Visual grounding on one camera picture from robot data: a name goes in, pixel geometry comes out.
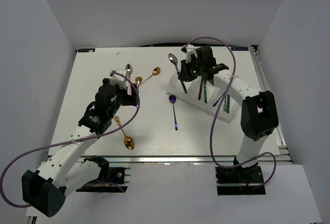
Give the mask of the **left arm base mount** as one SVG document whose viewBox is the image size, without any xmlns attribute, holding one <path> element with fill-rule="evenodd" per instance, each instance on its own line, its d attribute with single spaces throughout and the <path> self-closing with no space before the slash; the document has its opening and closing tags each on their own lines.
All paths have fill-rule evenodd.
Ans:
<svg viewBox="0 0 330 224">
<path fill-rule="evenodd" d="M 109 161 L 106 159 L 93 156 L 84 159 L 84 162 L 94 162 L 101 170 L 99 176 L 84 184 L 81 188 L 77 189 L 76 192 L 82 193 L 125 193 L 128 186 L 128 176 L 125 167 L 110 167 Z"/>
</svg>

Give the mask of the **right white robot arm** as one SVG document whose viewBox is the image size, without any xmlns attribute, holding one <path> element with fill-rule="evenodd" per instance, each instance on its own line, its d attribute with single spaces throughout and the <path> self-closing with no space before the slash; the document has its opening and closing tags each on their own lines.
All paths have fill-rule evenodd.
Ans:
<svg viewBox="0 0 330 224">
<path fill-rule="evenodd" d="M 194 47 L 185 45 L 181 48 L 186 58 L 181 61 L 178 79 L 192 82 L 198 77 L 210 82 L 213 86 L 223 89 L 241 107 L 240 126 L 244 133 L 242 144 L 235 156 L 233 177 L 245 182 L 251 177 L 251 167 L 262 156 L 261 148 L 279 125 L 275 98 L 270 91 L 258 91 L 242 81 L 236 75 L 236 69 L 229 69 L 223 63 L 217 63 L 209 46 Z"/>
</svg>

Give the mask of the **silver knife dark patterned handle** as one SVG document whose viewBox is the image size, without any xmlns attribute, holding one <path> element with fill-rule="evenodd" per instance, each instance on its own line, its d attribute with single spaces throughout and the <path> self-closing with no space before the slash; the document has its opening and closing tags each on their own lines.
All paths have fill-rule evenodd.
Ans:
<svg viewBox="0 0 330 224">
<path fill-rule="evenodd" d="M 201 100 L 201 97 L 202 97 L 203 88 L 204 88 L 204 83 L 203 83 L 203 79 L 201 79 L 201 81 L 200 81 L 200 87 L 199 87 L 199 93 L 198 93 L 198 100 L 199 101 Z"/>
</svg>

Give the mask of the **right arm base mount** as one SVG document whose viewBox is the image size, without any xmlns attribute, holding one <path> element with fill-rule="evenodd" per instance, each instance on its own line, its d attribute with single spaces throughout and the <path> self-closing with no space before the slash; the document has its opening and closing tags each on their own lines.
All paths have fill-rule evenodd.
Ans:
<svg viewBox="0 0 330 224">
<path fill-rule="evenodd" d="M 264 182 L 260 166 L 250 168 L 216 167 L 218 196 L 265 195 Z"/>
</svg>

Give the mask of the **silver fork green patterned handle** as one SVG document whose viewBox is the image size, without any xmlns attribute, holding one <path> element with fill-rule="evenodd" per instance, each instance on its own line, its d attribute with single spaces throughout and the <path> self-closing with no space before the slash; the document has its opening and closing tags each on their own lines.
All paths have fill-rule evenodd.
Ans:
<svg viewBox="0 0 330 224">
<path fill-rule="evenodd" d="M 227 98 L 226 98 L 226 112 L 228 114 L 230 113 L 230 95 L 227 95 Z"/>
</svg>

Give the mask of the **blue metallic fork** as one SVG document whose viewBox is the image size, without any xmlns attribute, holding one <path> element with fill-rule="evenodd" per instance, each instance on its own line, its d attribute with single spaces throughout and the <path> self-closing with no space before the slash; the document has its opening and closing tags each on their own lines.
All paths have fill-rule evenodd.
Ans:
<svg viewBox="0 0 330 224">
<path fill-rule="evenodd" d="M 221 100 L 221 98 L 222 98 L 222 96 L 220 96 L 212 106 L 215 107 L 219 103 L 219 101 Z"/>
</svg>

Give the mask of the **silver knife green patterned handle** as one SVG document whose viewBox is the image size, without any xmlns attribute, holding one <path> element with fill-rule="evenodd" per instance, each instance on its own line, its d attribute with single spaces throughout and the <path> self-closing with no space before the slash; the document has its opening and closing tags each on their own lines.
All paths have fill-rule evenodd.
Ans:
<svg viewBox="0 0 330 224">
<path fill-rule="evenodd" d="M 207 100 L 207 85 L 206 85 L 206 81 L 203 80 L 203 91 L 204 91 L 204 103 L 208 103 L 208 100 Z"/>
</svg>

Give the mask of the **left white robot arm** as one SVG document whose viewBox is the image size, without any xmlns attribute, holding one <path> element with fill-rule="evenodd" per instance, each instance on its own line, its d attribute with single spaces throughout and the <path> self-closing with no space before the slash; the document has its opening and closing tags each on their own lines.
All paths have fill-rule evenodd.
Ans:
<svg viewBox="0 0 330 224">
<path fill-rule="evenodd" d="M 116 75 L 104 78 L 94 101 L 84 115 L 67 145 L 35 171 L 27 170 L 22 176 L 23 200 L 47 217 L 56 215 L 65 199 L 85 184 L 104 183 L 110 178 L 109 163 L 100 156 L 92 156 L 76 169 L 73 166 L 85 151 L 98 141 L 111 126 L 121 106 L 139 105 L 136 84 Z"/>
</svg>

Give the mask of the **silver spoon green patterned handle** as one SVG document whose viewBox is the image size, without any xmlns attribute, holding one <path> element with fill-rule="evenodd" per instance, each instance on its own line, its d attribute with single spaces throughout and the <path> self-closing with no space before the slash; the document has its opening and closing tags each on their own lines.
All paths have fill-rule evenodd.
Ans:
<svg viewBox="0 0 330 224">
<path fill-rule="evenodd" d="M 174 54 L 169 53 L 168 54 L 168 59 L 175 66 L 175 70 L 176 70 L 177 76 L 179 76 L 178 59 L 177 59 L 177 57 Z M 181 79 L 179 81 L 181 83 L 181 86 L 183 88 L 184 93 L 187 94 L 188 93 L 188 90 L 187 90 L 184 82 Z"/>
</svg>

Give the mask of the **ornate gold spoon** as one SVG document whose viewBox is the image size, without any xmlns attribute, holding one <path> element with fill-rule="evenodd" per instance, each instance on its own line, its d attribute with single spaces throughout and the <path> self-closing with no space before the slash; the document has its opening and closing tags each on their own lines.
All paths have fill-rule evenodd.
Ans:
<svg viewBox="0 0 330 224">
<path fill-rule="evenodd" d="M 135 142 L 130 136 L 128 136 L 125 133 L 124 129 L 122 128 L 120 118 L 118 116 L 114 116 L 114 121 L 117 123 L 117 125 L 119 126 L 120 130 L 122 131 L 122 133 L 124 135 L 124 144 L 125 144 L 126 148 L 129 150 L 133 150 L 135 148 Z"/>
</svg>

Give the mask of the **silver spoon pink handle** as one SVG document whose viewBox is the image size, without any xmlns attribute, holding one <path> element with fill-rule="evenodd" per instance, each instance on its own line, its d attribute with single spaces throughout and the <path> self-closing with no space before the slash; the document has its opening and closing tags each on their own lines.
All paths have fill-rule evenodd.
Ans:
<svg viewBox="0 0 330 224">
<path fill-rule="evenodd" d="M 132 67 L 132 65 L 128 63 L 128 64 L 126 65 L 126 67 L 125 67 L 125 70 L 126 70 L 126 74 L 125 74 L 125 76 L 126 76 L 128 79 L 130 79 L 130 78 L 131 78 L 131 74 L 132 74 L 132 72 L 133 72 L 133 67 Z"/>
</svg>

